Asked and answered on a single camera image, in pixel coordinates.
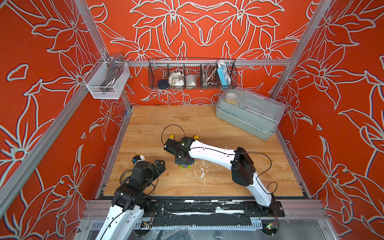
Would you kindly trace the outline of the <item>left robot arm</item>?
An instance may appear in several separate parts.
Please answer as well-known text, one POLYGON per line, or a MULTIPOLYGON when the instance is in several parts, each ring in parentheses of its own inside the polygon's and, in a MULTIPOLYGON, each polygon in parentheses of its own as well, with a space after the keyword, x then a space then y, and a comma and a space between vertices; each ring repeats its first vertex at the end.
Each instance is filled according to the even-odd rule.
POLYGON ((108 215, 97 240, 127 240, 152 202, 145 189, 166 170, 163 160, 147 162, 134 159, 132 174, 116 189, 108 215))

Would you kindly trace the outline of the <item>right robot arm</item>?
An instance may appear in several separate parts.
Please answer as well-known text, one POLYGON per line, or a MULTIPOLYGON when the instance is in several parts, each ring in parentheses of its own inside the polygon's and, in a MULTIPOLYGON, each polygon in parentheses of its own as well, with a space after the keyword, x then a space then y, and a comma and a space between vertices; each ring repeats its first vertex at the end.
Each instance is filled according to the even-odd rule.
POLYGON ((233 182, 246 187, 259 206, 270 209, 275 207, 274 194, 262 183, 254 162, 245 149, 221 149, 194 138, 183 137, 180 141, 167 139, 164 150, 174 155, 175 163, 180 166, 192 165, 196 159, 201 159, 230 170, 233 182))

